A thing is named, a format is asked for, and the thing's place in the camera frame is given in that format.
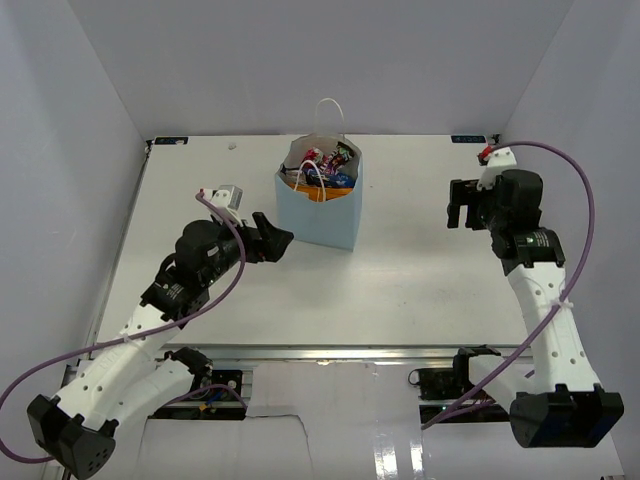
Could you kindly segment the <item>orange Kettle chips bag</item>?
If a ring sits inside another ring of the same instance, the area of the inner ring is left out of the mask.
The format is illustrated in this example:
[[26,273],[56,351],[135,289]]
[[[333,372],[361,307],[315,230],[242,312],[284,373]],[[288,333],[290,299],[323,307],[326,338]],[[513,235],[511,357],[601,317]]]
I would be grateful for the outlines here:
[[289,183],[288,186],[291,190],[305,195],[309,200],[314,202],[325,202],[342,198],[352,193],[352,188],[325,188],[318,186],[308,186],[299,184],[295,186],[294,183]]

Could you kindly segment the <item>dark blue snack bag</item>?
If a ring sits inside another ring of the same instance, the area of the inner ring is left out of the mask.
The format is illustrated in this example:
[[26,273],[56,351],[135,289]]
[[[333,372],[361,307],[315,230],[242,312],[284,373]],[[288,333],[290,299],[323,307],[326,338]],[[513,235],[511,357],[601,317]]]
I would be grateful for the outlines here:
[[322,187],[327,189],[344,189],[353,188],[356,184],[356,179],[350,177],[341,172],[334,174],[327,174],[326,172],[318,172],[313,168],[307,168],[303,170],[302,175],[305,178],[305,182],[309,186]]

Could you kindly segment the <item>red pink candy packet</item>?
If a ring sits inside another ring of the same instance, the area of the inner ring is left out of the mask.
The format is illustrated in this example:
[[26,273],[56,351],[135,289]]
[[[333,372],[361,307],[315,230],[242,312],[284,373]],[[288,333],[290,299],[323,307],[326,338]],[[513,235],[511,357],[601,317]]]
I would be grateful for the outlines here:
[[321,164],[327,159],[327,155],[319,148],[312,147],[308,149],[303,157],[304,161],[311,161],[315,164]]

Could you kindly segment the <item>purple brown M&M's packet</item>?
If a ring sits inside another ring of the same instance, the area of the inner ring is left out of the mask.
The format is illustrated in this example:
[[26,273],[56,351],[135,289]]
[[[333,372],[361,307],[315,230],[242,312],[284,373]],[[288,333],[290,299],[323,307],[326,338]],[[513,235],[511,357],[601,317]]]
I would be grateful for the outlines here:
[[339,172],[354,158],[354,151],[351,147],[343,142],[338,142],[332,153],[326,158],[324,163],[324,171],[328,174]]

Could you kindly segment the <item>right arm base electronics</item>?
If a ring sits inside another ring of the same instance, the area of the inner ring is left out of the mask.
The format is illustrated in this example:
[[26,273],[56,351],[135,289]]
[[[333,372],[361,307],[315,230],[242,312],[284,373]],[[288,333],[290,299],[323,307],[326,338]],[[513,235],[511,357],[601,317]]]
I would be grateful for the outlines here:
[[[407,381],[418,392],[420,420],[423,424],[443,412],[468,390],[456,380],[451,367],[413,369],[408,374]],[[461,409],[482,403],[488,403],[488,406],[454,416],[444,420],[444,423],[507,422],[508,414],[499,405],[493,405],[492,401],[491,397],[481,391],[471,400],[466,400]]]

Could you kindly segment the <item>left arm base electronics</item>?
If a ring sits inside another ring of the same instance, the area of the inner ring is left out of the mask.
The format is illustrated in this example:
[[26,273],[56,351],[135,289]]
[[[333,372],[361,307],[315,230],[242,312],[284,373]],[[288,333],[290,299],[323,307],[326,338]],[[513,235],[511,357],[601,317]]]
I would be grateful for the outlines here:
[[163,406],[150,416],[157,420],[241,421],[251,396],[248,370],[212,370],[194,380],[190,396]]

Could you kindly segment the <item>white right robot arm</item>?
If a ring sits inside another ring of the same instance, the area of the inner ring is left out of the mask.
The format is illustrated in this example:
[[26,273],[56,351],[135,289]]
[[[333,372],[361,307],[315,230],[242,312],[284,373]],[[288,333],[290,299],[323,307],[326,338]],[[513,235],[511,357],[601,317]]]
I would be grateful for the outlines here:
[[450,228],[486,230],[513,289],[530,339],[534,374],[527,378],[488,346],[459,349],[451,384],[461,397],[484,391],[509,415],[524,448],[594,448],[622,417],[617,392],[606,391],[583,349],[566,291],[565,256],[556,233],[540,226],[543,181],[507,169],[488,185],[453,180]]

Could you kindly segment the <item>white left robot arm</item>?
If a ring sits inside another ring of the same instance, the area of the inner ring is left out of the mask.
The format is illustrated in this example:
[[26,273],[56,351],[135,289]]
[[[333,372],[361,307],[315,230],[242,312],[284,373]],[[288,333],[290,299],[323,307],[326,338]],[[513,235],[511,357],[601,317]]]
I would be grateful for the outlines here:
[[187,224],[139,305],[118,335],[53,397],[36,396],[27,417],[36,444],[77,479],[89,479],[115,451],[127,422],[144,418],[185,394],[199,399],[211,387],[207,358],[189,348],[160,366],[157,352],[202,313],[209,289],[232,267],[279,261],[293,233],[261,212],[255,224],[216,218]]

